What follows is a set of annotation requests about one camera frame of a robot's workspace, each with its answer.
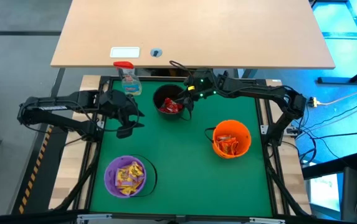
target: yellow and black hazard tape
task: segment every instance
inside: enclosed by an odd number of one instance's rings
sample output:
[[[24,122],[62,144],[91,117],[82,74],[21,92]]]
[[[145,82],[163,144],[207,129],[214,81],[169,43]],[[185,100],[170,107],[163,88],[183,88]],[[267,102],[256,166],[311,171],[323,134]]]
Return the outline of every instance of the yellow and black hazard tape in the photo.
[[[39,168],[40,168],[40,165],[41,165],[41,160],[44,157],[45,149],[46,149],[46,147],[48,145],[49,136],[50,136],[50,134],[52,132],[52,128],[53,128],[52,125],[48,126],[48,128],[47,128],[47,133],[45,134],[45,138],[44,138],[44,140],[42,142],[39,156],[37,157],[36,164],[34,165],[34,168],[33,168],[33,172],[31,173],[29,182],[27,183],[26,190],[24,191],[22,203],[19,206],[20,214],[23,214],[24,208],[25,208],[25,206],[27,204],[27,201],[28,201],[28,199],[30,197],[30,192],[31,192],[31,189],[33,188],[34,181],[36,180],[36,175],[37,175],[37,173],[39,171]]]

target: wooden table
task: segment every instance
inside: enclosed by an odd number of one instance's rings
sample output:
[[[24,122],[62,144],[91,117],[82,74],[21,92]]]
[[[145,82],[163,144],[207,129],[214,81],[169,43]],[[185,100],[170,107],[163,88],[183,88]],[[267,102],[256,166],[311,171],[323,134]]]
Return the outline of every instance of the wooden table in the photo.
[[[96,75],[86,75],[83,77],[80,90],[97,90],[100,83],[100,76]],[[277,86],[281,85],[280,80],[267,80],[267,85]],[[264,100],[261,101],[261,110],[262,116],[264,118],[263,123],[268,124],[267,113],[265,110]],[[273,120],[276,122],[281,115],[281,110],[274,102],[270,102],[271,112]],[[78,121],[85,121],[87,118],[84,114],[73,114],[73,119]],[[79,138],[77,133],[69,133],[67,136],[66,142]],[[284,141],[295,144],[293,138],[283,137]],[[62,154],[62,160],[60,162],[57,178],[55,181],[54,189],[52,192],[49,208],[55,208],[58,206],[67,194],[72,190],[73,186],[77,183],[80,173],[80,167],[83,161],[83,155],[85,150],[84,141],[75,142],[69,144],[65,147]],[[96,147],[96,143],[93,143],[91,146],[89,160],[92,159],[93,151]],[[282,172],[285,181],[285,185],[288,188],[289,192],[292,194],[294,199],[300,204],[300,206],[307,213],[311,214],[310,205],[308,202],[307,193],[304,186],[302,170],[298,160],[298,155],[296,149],[292,146],[282,143],[278,148],[280,154],[280,160],[282,162]],[[79,208],[84,208],[84,201],[87,197],[87,187],[88,181],[82,189],[81,199],[79,203]],[[278,187],[274,184],[274,192],[277,200],[277,210],[279,213],[283,213],[282,201],[280,197],[280,192]]]
[[[138,68],[335,67],[307,0],[74,0],[51,65],[112,67],[112,47]]]

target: floor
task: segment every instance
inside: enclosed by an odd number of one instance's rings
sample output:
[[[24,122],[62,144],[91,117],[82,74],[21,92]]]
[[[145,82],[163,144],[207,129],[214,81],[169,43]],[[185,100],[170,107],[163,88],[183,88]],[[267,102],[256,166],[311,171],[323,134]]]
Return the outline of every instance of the floor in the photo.
[[[71,0],[0,0],[0,30],[61,30]],[[351,14],[342,4],[317,3],[314,13],[322,32],[357,32]],[[0,36],[0,214],[9,213],[22,171],[30,154],[33,131],[16,120],[18,105],[28,96],[49,96],[57,69],[49,66],[58,37]],[[357,86],[317,85],[317,77],[351,77],[357,73],[357,40],[327,39],[336,63],[334,70],[259,70],[256,78],[281,79],[305,96],[321,102],[357,91]],[[115,70],[67,69],[59,95],[77,91],[82,75],[111,75]],[[357,105],[357,96],[331,106],[309,110],[306,126],[330,118]],[[357,113],[340,123],[315,131],[317,136],[357,132]],[[357,151],[357,136],[329,138],[326,143],[337,156]],[[322,142],[317,142],[315,161],[334,159]],[[297,141],[302,152],[312,147],[306,137]]]

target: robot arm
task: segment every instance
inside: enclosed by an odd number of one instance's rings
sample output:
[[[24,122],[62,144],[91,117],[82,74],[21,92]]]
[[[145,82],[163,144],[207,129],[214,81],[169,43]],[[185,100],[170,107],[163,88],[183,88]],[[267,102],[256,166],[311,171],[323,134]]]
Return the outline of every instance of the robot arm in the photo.
[[[55,110],[72,110],[77,113],[98,113],[112,119],[117,119],[121,127],[117,130],[105,130],[98,127],[96,122],[76,121],[57,114]],[[69,96],[55,98],[29,97],[20,105],[17,116],[19,122],[25,126],[38,123],[47,123],[59,127],[62,130],[76,131],[85,141],[99,141],[102,131],[116,131],[118,138],[131,136],[132,129],[143,127],[143,124],[130,121],[129,115],[144,116],[138,110],[138,105],[132,95],[125,95],[117,90],[99,92],[97,90],[77,91]]]
[[[237,98],[248,96],[272,100],[282,110],[279,120],[270,124],[265,142],[276,141],[278,145],[282,142],[283,132],[294,120],[301,118],[304,113],[307,99],[288,86],[260,86],[244,83],[238,79],[229,78],[227,72],[215,77],[212,72],[195,73],[187,77],[184,84],[187,89],[179,95],[178,103],[184,104],[189,111],[194,108],[194,101],[201,98],[218,94],[225,98]]]

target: spray bottle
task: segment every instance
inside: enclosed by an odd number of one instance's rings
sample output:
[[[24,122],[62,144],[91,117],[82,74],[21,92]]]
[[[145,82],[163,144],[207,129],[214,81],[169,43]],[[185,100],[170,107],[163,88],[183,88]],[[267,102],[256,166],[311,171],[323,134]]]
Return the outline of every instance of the spray bottle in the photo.
[[[142,92],[140,79],[135,75],[135,68],[131,62],[114,62],[121,78],[121,85],[126,94],[138,96]]]

